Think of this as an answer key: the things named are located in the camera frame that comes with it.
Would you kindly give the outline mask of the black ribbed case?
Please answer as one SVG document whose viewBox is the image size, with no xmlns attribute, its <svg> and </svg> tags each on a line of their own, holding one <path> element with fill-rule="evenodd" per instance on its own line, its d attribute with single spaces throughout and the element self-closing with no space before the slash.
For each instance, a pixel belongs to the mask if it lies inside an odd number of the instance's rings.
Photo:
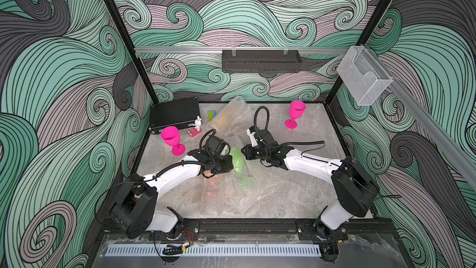
<svg viewBox="0 0 476 268">
<path fill-rule="evenodd" d="M 162 102 L 151 106 L 148 129 L 155 135 L 170 126 L 188 129 L 193 127 L 197 117 L 200 117 L 198 98 Z"/>
</svg>

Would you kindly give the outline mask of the pink wine glass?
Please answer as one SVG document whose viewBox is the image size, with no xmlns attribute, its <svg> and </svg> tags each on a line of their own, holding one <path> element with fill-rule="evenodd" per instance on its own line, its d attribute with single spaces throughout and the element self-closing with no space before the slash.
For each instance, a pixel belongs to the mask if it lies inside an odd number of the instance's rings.
<svg viewBox="0 0 476 268">
<path fill-rule="evenodd" d="M 174 156 L 183 155 L 186 151 L 185 145 L 181 144 L 181 136 L 178 128 L 175 126 L 166 127 L 161 132 L 161 138 L 166 145 L 169 145 Z"/>
<path fill-rule="evenodd" d="M 290 104 L 290 109 L 289 109 L 289 115 L 290 115 L 291 119 L 289 119 L 285 122 L 285 126 L 288 129 L 295 129 L 298 126 L 296 120 L 302 117 L 302 115 L 306 111 L 306 108 L 307 108 L 307 106 L 304 102 L 302 102 L 300 100 L 294 100 Z"/>
</svg>

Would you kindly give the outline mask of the bubble wrapped orange glass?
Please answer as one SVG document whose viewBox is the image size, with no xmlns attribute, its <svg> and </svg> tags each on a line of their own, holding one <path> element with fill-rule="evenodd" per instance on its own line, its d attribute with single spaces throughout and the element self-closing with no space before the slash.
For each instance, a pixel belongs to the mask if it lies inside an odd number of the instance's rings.
<svg viewBox="0 0 476 268">
<path fill-rule="evenodd" d="M 203 180 L 200 214 L 205 218 L 218 218 L 224 210 L 224 176 Z"/>
</svg>

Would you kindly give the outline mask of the clear acrylic wall bin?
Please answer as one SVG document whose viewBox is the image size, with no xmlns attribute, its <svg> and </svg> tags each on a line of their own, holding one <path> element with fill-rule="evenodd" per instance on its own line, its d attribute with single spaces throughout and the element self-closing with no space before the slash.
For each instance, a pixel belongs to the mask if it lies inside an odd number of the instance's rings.
<svg viewBox="0 0 476 268">
<path fill-rule="evenodd" d="M 393 82 L 375 52 L 365 46 L 350 47 L 337 73 L 358 106 L 370 106 Z"/>
</svg>

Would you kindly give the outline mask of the green toy brick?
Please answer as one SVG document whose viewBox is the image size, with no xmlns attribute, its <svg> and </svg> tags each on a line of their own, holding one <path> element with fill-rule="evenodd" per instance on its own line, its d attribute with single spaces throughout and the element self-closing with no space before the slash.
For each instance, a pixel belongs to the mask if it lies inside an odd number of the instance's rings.
<svg viewBox="0 0 476 268">
<path fill-rule="evenodd" d="M 208 112 L 208 120 L 213 120 L 216 117 L 216 111 L 211 110 Z"/>
</svg>

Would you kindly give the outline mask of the bubble wrapped yellow glass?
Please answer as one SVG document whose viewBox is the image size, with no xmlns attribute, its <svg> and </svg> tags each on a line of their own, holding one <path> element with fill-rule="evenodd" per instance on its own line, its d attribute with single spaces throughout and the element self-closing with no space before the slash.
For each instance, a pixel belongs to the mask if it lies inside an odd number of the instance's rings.
<svg viewBox="0 0 476 268">
<path fill-rule="evenodd" d="M 242 96 L 229 101 L 217 115 L 207 123 L 208 130 L 215 129 L 218 134 L 232 130 L 240 119 L 245 117 L 250 108 Z"/>
</svg>

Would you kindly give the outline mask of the white bunny phone stand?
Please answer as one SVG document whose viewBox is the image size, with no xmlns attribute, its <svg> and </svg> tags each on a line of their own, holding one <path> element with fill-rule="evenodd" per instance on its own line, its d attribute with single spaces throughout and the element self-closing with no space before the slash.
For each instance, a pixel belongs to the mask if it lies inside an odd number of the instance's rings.
<svg viewBox="0 0 476 268">
<path fill-rule="evenodd" d="M 193 128 L 188 131 L 190 137 L 195 137 L 202 133 L 202 118 L 198 115 L 193 123 Z"/>
</svg>

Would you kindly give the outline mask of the bubble green glass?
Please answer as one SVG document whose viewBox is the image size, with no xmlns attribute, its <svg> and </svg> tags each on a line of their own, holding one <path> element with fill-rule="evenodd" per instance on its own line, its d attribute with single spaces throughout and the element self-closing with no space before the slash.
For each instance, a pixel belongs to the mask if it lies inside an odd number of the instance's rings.
<svg viewBox="0 0 476 268">
<path fill-rule="evenodd" d="M 225 141 L 230 145 L 234 169 L 230 172 L 233 183 L 242 197 L 257 195 L 264 191 L 265 172 L 259 161 L 246 160 L 241 152 L 245 147 L 238 136 L 228 136 Z"/>
</svg>

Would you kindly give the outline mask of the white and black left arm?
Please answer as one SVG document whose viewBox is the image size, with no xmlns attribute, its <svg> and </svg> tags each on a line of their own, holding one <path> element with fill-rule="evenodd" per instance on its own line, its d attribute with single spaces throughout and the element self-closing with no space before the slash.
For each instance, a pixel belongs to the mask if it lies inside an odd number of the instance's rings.
<svg viewBox="0 0 476 268">
<path fill-rule="evenodd" d="M 176 239 L 182 233 L 183 218 L 170 207 L 157 210 L 159 198 L 206 171 L 213 177 L 233 169 L 231 149 L 226 145 L 217 151 L 211 148 L 192 150 L 180 162 L 154 174 L 131 174 L 114 197 L 110 218 L 130 239 L 145 232 L 159 232 L 167 238 Z"/>
</svg>

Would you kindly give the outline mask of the aluminium right rail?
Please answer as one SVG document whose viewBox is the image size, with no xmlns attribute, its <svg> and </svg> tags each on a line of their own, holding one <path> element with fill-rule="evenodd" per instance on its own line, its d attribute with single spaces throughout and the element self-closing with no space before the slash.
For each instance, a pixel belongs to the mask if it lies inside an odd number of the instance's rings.
<svg viewBox="0 0 476 268">
<path fill-rule="evenodd" d="M 397 95 L 426 134 L 437 144 L 460 175 L 476 187 L 476 144 L 467 138 L 475 133 L 469 125 L 474 109 L 475 88 L 450 82 L 449 74 L 440 78 L 431 68 L 420 73 L 416 65 L 394 53 L 380 56 L 369 50 L 376 68 L 391 76 L 390 90 Z"/>
</svg>

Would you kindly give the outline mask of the black wall tray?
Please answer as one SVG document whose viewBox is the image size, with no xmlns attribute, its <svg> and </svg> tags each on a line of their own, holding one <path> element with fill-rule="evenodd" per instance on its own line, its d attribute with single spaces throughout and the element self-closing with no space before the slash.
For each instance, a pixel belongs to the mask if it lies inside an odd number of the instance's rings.
<svg viewBox="0 0 476 268">
<path fill-rule="evenodd" d="M 302 58 L 297 50 L 223 50 L 222 70 L 225 73 L 297 73 Z"/>
</svg>

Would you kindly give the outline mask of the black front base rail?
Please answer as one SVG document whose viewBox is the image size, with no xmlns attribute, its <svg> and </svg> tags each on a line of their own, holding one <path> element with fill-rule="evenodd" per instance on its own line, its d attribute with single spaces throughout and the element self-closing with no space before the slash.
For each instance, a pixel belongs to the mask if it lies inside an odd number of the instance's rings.
<svg viewBox="0 0 476 268">
<path fill-rule="evenodd" d="M 386 218 L 351 219 L 334 235 L 320 238 L 317 223 L 310 218 L 186 218 L 182 223 L 179 240 L 206 240 L 231 235 L 290 235 L 301 241 L 327 243 L 351 235 L 376 239 L 382 234 L 396 234 L 393 222 Z"/>
</svg>

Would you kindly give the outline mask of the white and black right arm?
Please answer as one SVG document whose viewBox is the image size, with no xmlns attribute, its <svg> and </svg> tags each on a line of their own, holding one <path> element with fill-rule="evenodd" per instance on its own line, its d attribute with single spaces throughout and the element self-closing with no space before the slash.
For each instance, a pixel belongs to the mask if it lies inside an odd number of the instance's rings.
<svg viewBox="0 0 476 268">
<path fill-rule="evenodd" d="M 342 225 L 353 217 L 363 218 L 379 194 L 379 186 L 353 157 L 333 160 L 313 156 L 291 146 L 248 144 L 241 149 L 246 160 L 265 161 L 269 166 L 301 172 L 321 179 L 334 188 L 337 200 L 324 208 L 314 223 L 322 239 L 344 234 Z"/>
</svg>

